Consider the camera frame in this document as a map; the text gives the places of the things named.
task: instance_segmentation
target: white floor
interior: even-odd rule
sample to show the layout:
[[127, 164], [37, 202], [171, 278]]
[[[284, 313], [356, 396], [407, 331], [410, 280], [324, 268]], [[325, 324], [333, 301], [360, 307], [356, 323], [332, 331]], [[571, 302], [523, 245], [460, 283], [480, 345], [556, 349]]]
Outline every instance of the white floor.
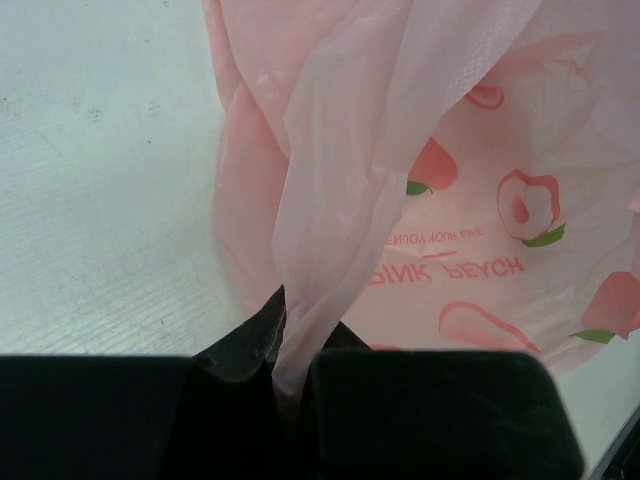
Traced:
[[[241, 321], [208, 48], [198, 1], [0, 1], [0, 352], [193, 354]], [[640, 402], [640, 335], [559, 386], [593, 467]]]

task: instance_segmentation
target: black object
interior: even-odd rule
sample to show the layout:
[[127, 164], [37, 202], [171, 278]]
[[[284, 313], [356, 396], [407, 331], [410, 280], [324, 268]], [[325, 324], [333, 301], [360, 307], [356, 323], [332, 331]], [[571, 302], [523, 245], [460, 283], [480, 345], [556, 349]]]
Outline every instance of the black object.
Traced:
[[533, 359], [373, 352], [343, 324], [285, 433], [271, 384], [285, 321], [281, 288], [193, 358], [0, 359], [0, 479], [579, 478]]
[[274, 478], [278, 291], [195, 358], [0, 360], [0, 479]]
[[582, 474], [554, 384], [528, 355], [325, 351], [311, 389], [326, 478]]
[[640, 415], [634, 417], [635, 424], [605, 472], [603, 478], [606, 480], [640, 480]]

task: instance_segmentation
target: peach illustration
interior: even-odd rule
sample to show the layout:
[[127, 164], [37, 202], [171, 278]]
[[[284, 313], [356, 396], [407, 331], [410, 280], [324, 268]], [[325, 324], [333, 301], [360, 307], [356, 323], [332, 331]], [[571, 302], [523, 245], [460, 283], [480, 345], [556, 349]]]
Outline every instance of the peach illustration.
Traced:
[[[580, 323], [627, 340], [631, 332], [640, 329], [640, 281], [629, 272], [613, 272], [598, 287]], [[587, 337], [586, 332], [576, 336]]]
[[440, 334], [486, 349], [540, 350], [517, 327], [471, 302], [452, 302], [440, 312]]
[[473, 87], [465, 96], [474, 105], [485, 110], [495, 110], [504, 103], [504, 91], [500, 87]]
[[507, 233], [528, 247], [543, 247], [564, 236], [564, 225], [551, 230], [560, 217], [560, 188], [551, 175], [529, 176], [514, 170], [498, 185], [498, 211]]
[[458, 178], [458, 166], [436, 140], [430, 138], [409, 172], [407, 195], [444, 190]]

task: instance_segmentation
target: plastic bag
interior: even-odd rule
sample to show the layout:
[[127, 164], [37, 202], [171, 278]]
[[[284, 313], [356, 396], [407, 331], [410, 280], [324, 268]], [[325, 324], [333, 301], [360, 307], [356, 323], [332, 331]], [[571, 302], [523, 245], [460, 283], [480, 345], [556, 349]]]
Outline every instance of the plastic bag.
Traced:
[[341, 319], [556, 371], [640, 328], [639, 7], [205, 7], [228, 114], [215, 233], [247, 313], [285, 285], [282, 392]]

